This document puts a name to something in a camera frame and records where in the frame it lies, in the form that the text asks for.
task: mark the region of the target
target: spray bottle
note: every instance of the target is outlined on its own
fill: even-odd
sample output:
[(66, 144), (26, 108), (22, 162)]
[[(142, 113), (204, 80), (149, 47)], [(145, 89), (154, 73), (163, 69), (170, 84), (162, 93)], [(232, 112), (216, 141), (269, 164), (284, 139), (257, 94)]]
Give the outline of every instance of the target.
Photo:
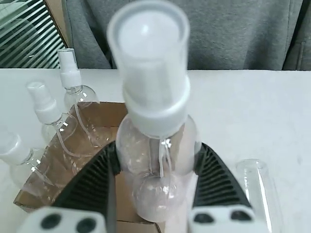
[(186, 14), (162, 0), (132, 2), (108, 25), (128, 110), (117, 133), (118, 159), (138, 215), (151, 222), (177, 211), (201, 148), (187, 112), (189, 34)]
[[(51, 204), (69, 182), (64, 178), (68, 171), (58, 160), (46, 157), (44, 149), (26, 146), (18, 134), (6, 127), (0, 127), (0, 159), (10, 166), (13, 183), (45, 205)], [(52, 177), (52, 173), (65, 176)]]
[(100, 127), (99, 115), (83, 115), (82, 109), (99, 112), (99, 100), (95, 91), (89, 86), (82, 85), (80, 70), (76, 64), (74, 49), (58, 50), (60, 61), (60, 77), (66, 90), (64, 102), (68, 111), (73, 107), (79, 124), (88, 135), (95, 147), (105, 146), (111, 138), (111, 131), (107, 127)]
[(63, 150), (65, 165), (71, 166), (73, 174), (76, 174), (87, 162), (80, 159), (92, 155), (92, 146), (87, 143), (89, 140), (86, 134), (80, 135), (80, 137), (85, 137), (85, 139), (81, 139), (85, 143), (83, 151), (80, 153), (74, 152), (72, 148), (67, 146), (67, 140), (74, 136), (76, 132), (78, 125), (76, 118), (59, 110), (56, 100), (51, 96), (44, 83), (31, 82), (27, 85), (27, 89), (33, 99), (38, 120), (42, 123), (41, 133), (44, 140), (49, 146), (56, 144), (54, 140), (59, 141)]

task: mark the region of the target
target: white bottle cap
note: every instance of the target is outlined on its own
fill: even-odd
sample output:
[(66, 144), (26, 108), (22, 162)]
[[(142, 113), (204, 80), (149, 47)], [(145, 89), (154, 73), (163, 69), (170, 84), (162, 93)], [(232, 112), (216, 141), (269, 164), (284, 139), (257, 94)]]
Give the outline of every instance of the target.
[(186, 14), (163, 0), (132, 2), (108, 25), (129, 116), (148, 136), (170, 136), (187, 118), (189, 34)]
[(0, 159), (10, 165), (18, 165), (27, 159), (31, 149), (25, 146), (16, 133), (0, 126)]
[(28, 92), (34, 101), (35, 113), (43, 124), (52, 124), (61, 118), (62, 113), (57, 107), (49, 90), (42, 82), (31, 82), (27, 85)]
[(58, 50), (58, 58), (60, 62), (60, 79), (62, 85), (66, 89), (81, 86), (81, 73), (78, 69), (74, 49)]

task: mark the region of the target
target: mounting hole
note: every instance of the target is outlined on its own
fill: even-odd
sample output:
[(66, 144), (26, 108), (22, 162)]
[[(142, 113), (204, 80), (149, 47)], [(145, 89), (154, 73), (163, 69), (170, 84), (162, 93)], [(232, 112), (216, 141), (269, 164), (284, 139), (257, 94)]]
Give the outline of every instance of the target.
[(92, 218), (85, 218), (82, 219), (77, 225), (77, 232), (78, 233), (90, 233), (96, 227), (96, 221)]
[(233, 211), (231, 214), (231, 219), (238, 220), (238, 221), (251, 221), (252, 220), (250, 215), (248, 215), (242, 210)]
[(208, 214), (197, 214), (194, 221), (198, 223), (212, 223), (214, 219)]
[(41, 227), (45, 230), (53, 229), (60, 223), (61, 219), (62, 217), (59, 214), (48, 215), (41, 221)]

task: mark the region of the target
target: window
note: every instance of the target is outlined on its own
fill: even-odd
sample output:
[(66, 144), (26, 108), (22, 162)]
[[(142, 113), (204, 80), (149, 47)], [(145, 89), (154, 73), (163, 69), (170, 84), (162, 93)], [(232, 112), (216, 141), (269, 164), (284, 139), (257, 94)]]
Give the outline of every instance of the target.
[(42, 0), (0, 0), (0, 68), (58, 68), (61, 48)]

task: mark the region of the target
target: white table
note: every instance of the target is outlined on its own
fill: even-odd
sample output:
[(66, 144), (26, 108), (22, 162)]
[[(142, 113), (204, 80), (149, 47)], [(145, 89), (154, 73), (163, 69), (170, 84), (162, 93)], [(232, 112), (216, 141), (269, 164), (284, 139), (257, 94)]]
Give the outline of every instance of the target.
[[(84, 84), (100, 100), (122, 102), (116, 71), (82, 70), (82, 74)], [(231, 169), (245, 158), (267, 162), (276, 182), (284, 233), (310, 232), (311, 72), (189, 71), (189, 76), (189, 112), (202, 141)], [(31, 80), (44, 80), (63, 107), (58, 70), (0, 69), (0, 124), (19, 132), (29, 145), (41, 147), (40, 124), (25, 88)], [(14, 233), (26, 214), (12, 204), (17, 189), (3, 163), (0, 181), (1, 232)], [(175, 217), (167, 232), (182, 223), (181, 217)]]

